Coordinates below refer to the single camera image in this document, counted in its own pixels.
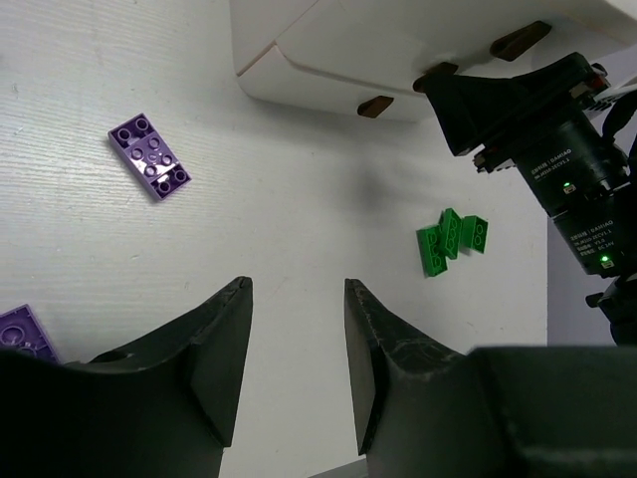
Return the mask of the purple lego brick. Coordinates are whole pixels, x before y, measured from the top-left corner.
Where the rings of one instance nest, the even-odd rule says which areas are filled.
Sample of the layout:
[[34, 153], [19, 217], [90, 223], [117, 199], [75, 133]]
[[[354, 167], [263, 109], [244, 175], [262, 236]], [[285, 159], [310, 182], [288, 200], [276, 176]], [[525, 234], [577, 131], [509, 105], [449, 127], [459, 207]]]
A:
[[60, 363], [52, 342], [28, 305], [1, 315], [1, 348], [51, 363]]

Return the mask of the white drawer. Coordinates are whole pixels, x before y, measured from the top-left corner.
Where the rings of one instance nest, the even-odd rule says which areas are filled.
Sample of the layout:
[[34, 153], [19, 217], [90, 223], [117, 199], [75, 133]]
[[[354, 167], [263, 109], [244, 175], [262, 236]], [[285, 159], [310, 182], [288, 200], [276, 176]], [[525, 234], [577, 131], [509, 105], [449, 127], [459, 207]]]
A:
[[349, 80], [345, 77], [301, 67], [272, 46], [237, 77], [241, 89], [251, 98], [306, 110], [357, 116], [359, 107], [378, 97], [392, 103], [379, 120], [420, 122], [434, 115], [427, 97]]

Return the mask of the purple lego plate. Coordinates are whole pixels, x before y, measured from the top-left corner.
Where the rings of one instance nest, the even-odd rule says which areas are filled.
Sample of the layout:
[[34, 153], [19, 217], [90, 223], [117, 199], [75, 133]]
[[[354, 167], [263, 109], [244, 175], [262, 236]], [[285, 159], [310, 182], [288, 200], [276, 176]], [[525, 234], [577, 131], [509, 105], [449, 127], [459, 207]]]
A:
[[143, 186], [160, 202], [191, 181], [190, 174], [144, 114], [107, 133], [110, 146]]

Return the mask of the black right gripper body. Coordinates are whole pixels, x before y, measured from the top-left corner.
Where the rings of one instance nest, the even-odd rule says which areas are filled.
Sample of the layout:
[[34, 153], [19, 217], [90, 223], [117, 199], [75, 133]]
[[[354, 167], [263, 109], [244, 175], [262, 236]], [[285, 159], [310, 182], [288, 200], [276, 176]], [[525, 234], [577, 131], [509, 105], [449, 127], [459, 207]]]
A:
[[632, 116], [623, 96], [596, 129], [585, 114], [607, 81], [486, 79], [479, 95], [481, 172], [513, 165], [589, 275], [632, 271], [632, 159], [614, 134]]

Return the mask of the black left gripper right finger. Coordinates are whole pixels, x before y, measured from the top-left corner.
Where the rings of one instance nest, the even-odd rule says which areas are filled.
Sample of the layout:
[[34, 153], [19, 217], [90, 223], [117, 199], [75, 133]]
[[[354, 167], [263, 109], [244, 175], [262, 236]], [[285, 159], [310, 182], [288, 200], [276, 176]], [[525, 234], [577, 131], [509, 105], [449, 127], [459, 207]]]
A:
[[632, 477], [632, 347], [459, 354], [344, 283], [357, 448], [372, 477]]

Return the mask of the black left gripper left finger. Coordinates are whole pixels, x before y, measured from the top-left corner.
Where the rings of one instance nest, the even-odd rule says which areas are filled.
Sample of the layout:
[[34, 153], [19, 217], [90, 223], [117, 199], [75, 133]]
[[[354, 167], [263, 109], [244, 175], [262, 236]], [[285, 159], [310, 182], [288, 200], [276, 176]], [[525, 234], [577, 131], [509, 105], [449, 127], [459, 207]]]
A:
[[233, 439], [253, 317], [238, 277], [88, 362], [1, 353], [5, 477], [215, 477]]

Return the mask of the white three-drawer storage box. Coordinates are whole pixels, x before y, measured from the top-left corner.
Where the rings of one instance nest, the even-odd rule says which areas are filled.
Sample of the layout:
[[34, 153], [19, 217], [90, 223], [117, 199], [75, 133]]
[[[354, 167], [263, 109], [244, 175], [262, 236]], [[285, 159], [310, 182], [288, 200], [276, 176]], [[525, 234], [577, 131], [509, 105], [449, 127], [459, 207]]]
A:
[[443, 63], [511, 77], [636, 42], [632, 1], [234, 1], [230, 17], [237, 77], [276, 45], [301, 67], [407, 92]]

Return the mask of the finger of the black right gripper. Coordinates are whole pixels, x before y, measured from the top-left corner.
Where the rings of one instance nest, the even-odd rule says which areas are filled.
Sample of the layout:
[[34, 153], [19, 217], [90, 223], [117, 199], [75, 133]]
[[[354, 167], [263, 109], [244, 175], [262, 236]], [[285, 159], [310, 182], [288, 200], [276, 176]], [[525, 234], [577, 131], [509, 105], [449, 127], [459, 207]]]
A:
[[579, 53], [528, 74], [482, 78], [433, 74], [425, 95], [455, 156], [491, 147], [576, 104], [572, 91], [597, 91], [597, 71]]

